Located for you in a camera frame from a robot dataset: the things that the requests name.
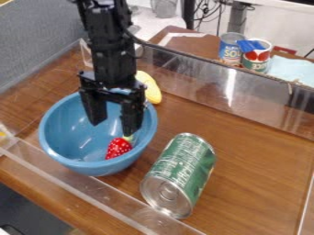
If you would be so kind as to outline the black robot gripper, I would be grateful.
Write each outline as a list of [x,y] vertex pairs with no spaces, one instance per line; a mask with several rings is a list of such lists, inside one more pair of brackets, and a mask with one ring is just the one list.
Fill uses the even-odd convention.
[[144,85],[136,81],[136,37],[126,0],[74,0],[86,46],[92,55],[92,72],[80,72],[80,97],[89,123],[96,126],[106,119],[102,99],[118,98],[124,102],[144,102]]

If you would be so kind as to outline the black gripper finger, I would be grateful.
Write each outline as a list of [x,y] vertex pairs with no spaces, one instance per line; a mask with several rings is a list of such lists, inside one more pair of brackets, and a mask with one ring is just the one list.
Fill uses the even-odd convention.
[[121,103],[122,134],[130,136],[141,127],[144,102],[136,97],[128,97]]

